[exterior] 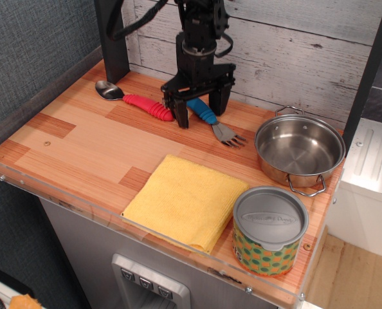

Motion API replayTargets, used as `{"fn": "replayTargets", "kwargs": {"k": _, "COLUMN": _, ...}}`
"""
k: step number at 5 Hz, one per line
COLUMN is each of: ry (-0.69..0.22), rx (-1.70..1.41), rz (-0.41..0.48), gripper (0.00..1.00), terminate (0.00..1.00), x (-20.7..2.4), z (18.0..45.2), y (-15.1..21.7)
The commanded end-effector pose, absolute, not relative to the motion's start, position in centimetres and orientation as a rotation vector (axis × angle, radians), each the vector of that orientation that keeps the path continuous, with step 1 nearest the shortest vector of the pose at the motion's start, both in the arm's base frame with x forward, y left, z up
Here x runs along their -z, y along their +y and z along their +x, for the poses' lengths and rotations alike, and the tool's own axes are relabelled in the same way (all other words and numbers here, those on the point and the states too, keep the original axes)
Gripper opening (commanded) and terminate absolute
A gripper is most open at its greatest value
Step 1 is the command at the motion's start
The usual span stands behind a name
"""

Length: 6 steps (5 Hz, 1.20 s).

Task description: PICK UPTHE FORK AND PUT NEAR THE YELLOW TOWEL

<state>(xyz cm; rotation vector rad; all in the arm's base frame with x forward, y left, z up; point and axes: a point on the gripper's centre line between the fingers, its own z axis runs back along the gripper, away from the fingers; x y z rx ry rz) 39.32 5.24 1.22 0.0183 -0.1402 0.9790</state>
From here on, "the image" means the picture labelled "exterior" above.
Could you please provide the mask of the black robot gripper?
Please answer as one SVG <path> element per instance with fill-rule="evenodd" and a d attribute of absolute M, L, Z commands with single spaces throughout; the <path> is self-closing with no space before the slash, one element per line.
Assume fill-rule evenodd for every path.
<path fill-rule="evenodd" d="M 174 114 L 179 127 L 188 129 L 186 101 L 209 95 L 209 106 L 216 116 L 221 116 L 228 105 L 236 65 L 215 64 L 216 43 L 208 41 L 207 49 L 199 52 L 186 45 L 186 33 L 176 36 L 176 75 L 162 85 L 163 103 L 174 105 Z"/>

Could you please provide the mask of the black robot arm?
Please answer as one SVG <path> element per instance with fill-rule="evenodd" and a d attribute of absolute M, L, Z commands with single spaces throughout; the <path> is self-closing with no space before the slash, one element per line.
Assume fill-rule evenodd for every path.
<path fill-rule="evenodd" d="M 233 40 L 223 1 L 176 1 L 182 31 L 176 36 L 176 75 L 162 85 L 163 103 L 179 127 L 188 128 L 187 102 L 208 95 L 209 107 L 222 115 L 235 84 L 236 65 L 215 64 L 232 51 Z"/>

